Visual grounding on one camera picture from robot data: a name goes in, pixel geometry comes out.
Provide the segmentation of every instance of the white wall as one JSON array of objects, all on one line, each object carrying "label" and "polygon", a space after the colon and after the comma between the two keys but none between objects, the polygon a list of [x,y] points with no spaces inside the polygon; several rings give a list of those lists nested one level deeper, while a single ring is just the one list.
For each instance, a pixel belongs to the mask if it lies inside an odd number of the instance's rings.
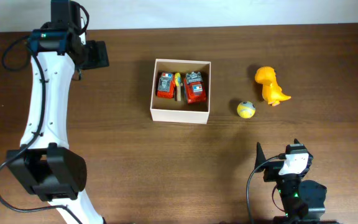
[{"label": "white wall", "polygon": [[[358,0],[77,0],[89,29],[358,22]],[[0,0],[0,32],[50,20],[49,0]]]}]

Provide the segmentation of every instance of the cardboard box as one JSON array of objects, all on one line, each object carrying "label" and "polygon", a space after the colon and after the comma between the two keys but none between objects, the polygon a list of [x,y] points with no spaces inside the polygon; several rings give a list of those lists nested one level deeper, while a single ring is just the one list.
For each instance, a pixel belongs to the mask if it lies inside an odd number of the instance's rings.
[{"label": "cardboard box", "polygon": [[[188,104],[184,96],[184,88],[181,89],[181,101],[157,97],[158,80],[162,72],[179,72],[182,81],[186,73],[201,72],[204,88],[207,93],[207,101]],[[153,121],[168,121],[181,123],[206,124],[209,117],[211,102],[211,62],[191,60],[156,59],[154,67],[152,100],[150,111]]]}]

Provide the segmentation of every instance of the cable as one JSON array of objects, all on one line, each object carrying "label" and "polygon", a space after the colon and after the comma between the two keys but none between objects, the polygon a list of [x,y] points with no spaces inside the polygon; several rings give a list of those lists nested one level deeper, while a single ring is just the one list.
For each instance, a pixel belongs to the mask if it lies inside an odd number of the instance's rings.
[{"label": "cable", "polygon": [[[10,51],[10,49],[16,45],[18,42],[24,40],[25,38],[27,38],[28,36],[22,37],[18,40],[16,40],[15,42],[13,42],[4,52],[4,55],[2,56],[2,65],[4,65],[4,56],[8,53],[8,51]],[[46,99],[46,80],[45,80],[45,76],[44,76],[44,71],[42,70],[41,64],[38,61],[37,56],[35,55],[35,53],[28,47],[27,50],[29,51],[30,55],[33,57],[35,63],[37,64],[38,70],[40,72],[40,76],[41,76],[41,84],[42,84],[42,102],[41,102],[41,114],[40,114],[40,121],[38,123],[38,128],[36,130],[36,132],[34,132],[34,136],[33,138],[25,145],[21,146],[20,151],[12,158],[6,160],[5,162],[3,162],[0,165],[0,171],[6,167],[7,165],[9,165],[11,162],[13,162],[14,160],[18,159],[21,155],[23,155],[23,153],[26,152],[26,150],[28,150],[28,148],[35,142],[35,140],[37,140],[38,136],[41,134],[41,129],[42,129],[42,125],[44,124],[44,116],[45,116],[45,99]],[[54,205],[54,206],[46,206],[46,207],[40,207],[40,208],[31,208],[31,209],[22,209],[22,208],[17,208],[14,207],[13,205],[11,205],[10,203],[8,203],[7,201],[5,201],[1,194],[0,194],[0,202],[7,208],[15,211],[15,212],[38,212],[38,211],[44,211],[44,210],[50,210],[50,209],[56,209],[56,208],[61,208],[63,210],[65,210],[66,212],[68,212],[74,219],[75,221],[77,221],[79,224],[82,224],[82,222],[80,221],[80,219],[77,218],[77,216],[74,215],[74,213],[67,207],[64,205]]]},{"label": "cable", "polygon": [[276,184],[276,186],[274,186],[273,192],[272,192],[272,200],[273,200],[273,203],[274,203],[274,205],[276,206],[276,208],[278,208],[278,209],[279,209],[280,211],[282,211],[282,212],[285,212],[284,209],[279,208],[279,207],[277,206],[276,202],[274,201],[274,192],[276,191],[276,189],[277,189],[277,184]]},{"label": "cable", "polygon": [[5,58],[6,58],[6,55],[9,51],[12,50],[12,48],[18,44],[20,41],[23,41],[23,40],[26,40],[27,38],[29,38],[29,35],[25,35],[24,37],[21,37],[17,40],[15,40],[5,51],[4,53],[2,54],[2,59],[1,59],[1,63],[2,63],[2,66],[8,70],[8,71],[11,71],[11,72],[18,72],[20,70],[22,70],[23,68],[26,68],[29,63],[30,63],[30,57],[31,57],[31,54],[28,52],[27,53],[27,58],[25,60],[25,64],[20,66],[19,68],[11,68],[11,67],[8,67],[6,64],[5,64]]},{"label": "cable", "polygon": [[88,24],[90,23],[90,15],[88,13],[88,11],[85,9],[84,6],[80,5],[80,8],[82,9],[82,11],[85,13],[85,17],[86,17],[86,24],[85,26],[80,30],[80,33],[78,35],[81,35],[83,33],[85,33],[86,29],[88,28]]},{"label": "cable", "polygon": [[252,214],[251,214],[251,209],[250,209],[250,205],[249,205],[249,185],[251,183],[251,178],[252,176],[256,173],[257,170],[259,170],[263,165],[265,165],[266,163],[274,160],[274,159],[279,159],[280,156],[273,156],[271,157],[270,159],[267,159],[265,162],[261,163],[261,165],[257,166],[252,172],[251,172],[251,175],[249,176],[248,178],[248,181],[247,181],[247,193],[246,193],[246,197],[247,197],[247,210],[248,210],[248,217],[249,217],[249,220],[251,221],[251,224],[255,224],[255,221],[254,219],[252,218]]}]

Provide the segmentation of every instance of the yellow toy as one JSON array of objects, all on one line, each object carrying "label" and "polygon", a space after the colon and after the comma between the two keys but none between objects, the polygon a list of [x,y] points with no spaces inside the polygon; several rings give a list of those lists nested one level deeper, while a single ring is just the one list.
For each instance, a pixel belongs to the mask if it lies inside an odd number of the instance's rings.
[{"label": "yellow toy", "polygon": [[256,71],[255,81],[263,84],[262,96],[268,104],[276,106],[280,101],[291,99],[290,96],[282,93],[281,87],[277,84],[276,73],[272,67],[262,67]]},{"label": "yellow toy", "polygon": [[251,118],[255,114],[255,106],[249,101],[242,102],[237,107],[237,113],[241,118]]},{"label": "yellow toy", "polygon": [[181,101],[181,96],[180,96],[180,88],[181,86],[183,86],[183,83],[181,82],[181,78],[180,78],[180,73],[177,72],[175,74],[175,84],[177,86],[177,101]]}]

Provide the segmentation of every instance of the yellow dinosaur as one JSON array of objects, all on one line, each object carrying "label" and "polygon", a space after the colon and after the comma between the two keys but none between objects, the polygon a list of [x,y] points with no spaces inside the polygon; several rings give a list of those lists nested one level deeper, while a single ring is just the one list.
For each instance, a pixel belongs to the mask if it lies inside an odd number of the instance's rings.
[{"label": "yellow dinosaur", "polygon": [[276,73],[272,67],[262,67],[256,71],[255,81],[263,84],[262,97],[268,104],[276,106],[280,101],[289,100],[291,97],[282,93],[277,84]]}]

